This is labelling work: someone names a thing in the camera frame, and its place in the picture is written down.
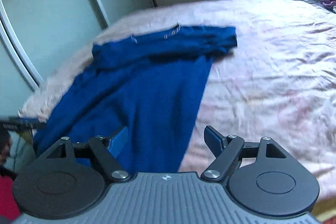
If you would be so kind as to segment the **blue knit sweater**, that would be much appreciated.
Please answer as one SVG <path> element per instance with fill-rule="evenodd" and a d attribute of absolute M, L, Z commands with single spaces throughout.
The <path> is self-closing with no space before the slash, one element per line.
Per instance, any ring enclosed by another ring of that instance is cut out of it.
<path fill-rule="evenodd" d="M 125 127 L 117 159 L 129 173 L 177 172 L 211 66 L 237 44 L 234 27 L 177 25 L 94 45 L 91 64 L 36 133 L 35 153 L 63 136 L 86 142 Z"/>

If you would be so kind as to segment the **pink wrinkled bed sheet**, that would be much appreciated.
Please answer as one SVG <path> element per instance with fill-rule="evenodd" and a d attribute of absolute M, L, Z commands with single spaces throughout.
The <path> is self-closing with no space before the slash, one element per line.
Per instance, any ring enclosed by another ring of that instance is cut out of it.
<path fill-rule="evenodd" d="M 127 15 L 94 42 L 181 24 L 236 28 L 238 46 L 212 65 L 182 172 L 202 172 L 213 155 L 211 125 L 246 141 L 274 139 L 318 180 L 319 200 L 335 198 L 335 15 L 291 0 L 217 0 Z"/>

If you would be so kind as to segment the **glass sliding wardrobe door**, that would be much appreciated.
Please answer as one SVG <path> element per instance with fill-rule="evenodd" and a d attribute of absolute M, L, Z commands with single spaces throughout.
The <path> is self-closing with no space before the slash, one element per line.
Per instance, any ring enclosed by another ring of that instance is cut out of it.
<path fill-rule="evenodd" d="M 154 0 L 1 0 L 1 114 L 25 100 L 77 50 Z"/>

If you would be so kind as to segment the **purple small garment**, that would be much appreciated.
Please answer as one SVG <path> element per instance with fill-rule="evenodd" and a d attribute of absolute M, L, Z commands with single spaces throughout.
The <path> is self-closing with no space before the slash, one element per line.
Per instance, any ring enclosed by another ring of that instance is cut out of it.
<path fill-rule="evenodd" d="M 336 11 L 336 0 L 320 0 L 323 7 L 333 13 Z"/>

